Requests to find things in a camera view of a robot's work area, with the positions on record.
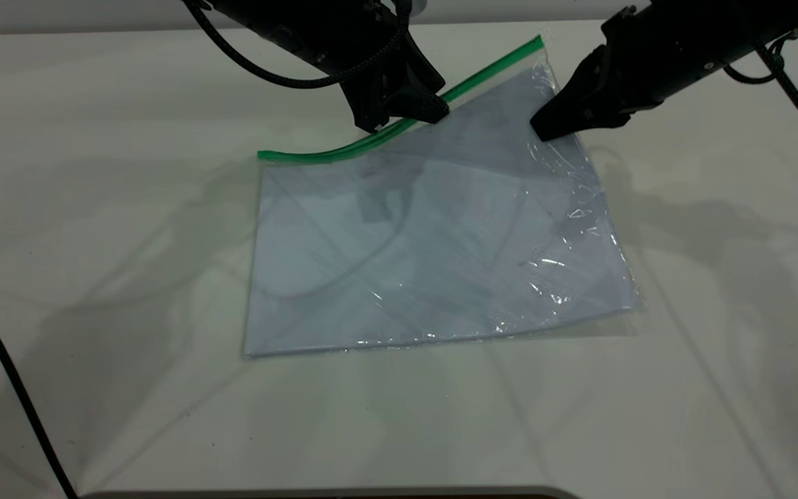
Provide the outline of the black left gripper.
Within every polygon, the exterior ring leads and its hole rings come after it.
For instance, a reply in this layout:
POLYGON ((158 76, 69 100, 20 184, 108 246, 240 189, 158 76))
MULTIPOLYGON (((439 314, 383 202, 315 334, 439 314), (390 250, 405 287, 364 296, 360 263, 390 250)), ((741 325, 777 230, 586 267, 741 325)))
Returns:
POLYGON ((438 95, 445 85, 409 32, 416 14, 361 12, 351 18, 326 23, 321 47, 314 50, 314 66, 326 73, 314 88, 342 82, 353 121, 373 134, 393 118, 439 123, 450 106, 438 95), (347 82, 365 70, 386 64, 388 69, 407 64, 395 82, 347 82))

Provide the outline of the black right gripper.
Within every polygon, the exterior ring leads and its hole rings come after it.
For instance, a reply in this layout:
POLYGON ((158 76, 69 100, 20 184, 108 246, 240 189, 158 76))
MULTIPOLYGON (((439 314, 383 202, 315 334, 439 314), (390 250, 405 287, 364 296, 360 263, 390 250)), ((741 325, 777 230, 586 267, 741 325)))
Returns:
POLYGON ((592 129, 627 124, 631 114, 652 110, 678 93, 677 7, 626 6, 602 25, 607 38, 578 67, 568 83, 530 119, 542 142, 592 129), (607 66, 604 90, 608 107, 589 103, 607 66))

